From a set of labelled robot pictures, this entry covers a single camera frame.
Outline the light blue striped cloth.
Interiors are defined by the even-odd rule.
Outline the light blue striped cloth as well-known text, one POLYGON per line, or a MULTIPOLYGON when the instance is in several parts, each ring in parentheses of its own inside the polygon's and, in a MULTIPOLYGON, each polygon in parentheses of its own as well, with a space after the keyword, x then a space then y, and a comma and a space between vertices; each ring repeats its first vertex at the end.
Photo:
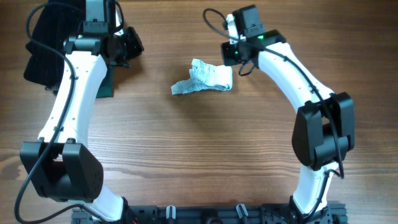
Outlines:
POLYGON ((189 79, 178 81, 170 87, 173 95, 202 90, 229 91, 233 87, 233 69, 229 66, 215 66, 194 58, 188 72, 189 79))

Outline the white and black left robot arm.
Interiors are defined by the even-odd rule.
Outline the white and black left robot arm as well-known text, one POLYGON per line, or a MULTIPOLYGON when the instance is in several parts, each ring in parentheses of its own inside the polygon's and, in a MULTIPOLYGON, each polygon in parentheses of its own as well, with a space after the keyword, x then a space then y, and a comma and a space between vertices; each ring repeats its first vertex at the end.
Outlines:
POLYGON ((87 1, 82 30, 63 42, 62 81, 52 112, 34 142, 25 142, 20 159, 22 184, 38 196, 79 208, 98 223, 137 223, 124 197, 104 184, 100 161, 88 149, 88 128, 98 90, 108 70, 127 67, 144 48, 132 27, 124 26, 117 1, 87 1))

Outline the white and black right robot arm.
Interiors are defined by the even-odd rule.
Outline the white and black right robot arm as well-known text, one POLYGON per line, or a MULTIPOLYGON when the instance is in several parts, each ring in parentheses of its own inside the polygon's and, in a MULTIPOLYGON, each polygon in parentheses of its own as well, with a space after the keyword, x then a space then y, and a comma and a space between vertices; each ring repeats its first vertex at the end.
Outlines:
POLYGON ((255 5, 223 18, 221 45, 226 66, 251 63, 268 75, 295 110, 292 147, 301 163, 298 186, 290 198, 289 220, 309 223, 327 216, 332 176, 344 178, 343 161, 354 148, 354 103, 317 80, 277 30, 267 31, 255 5))

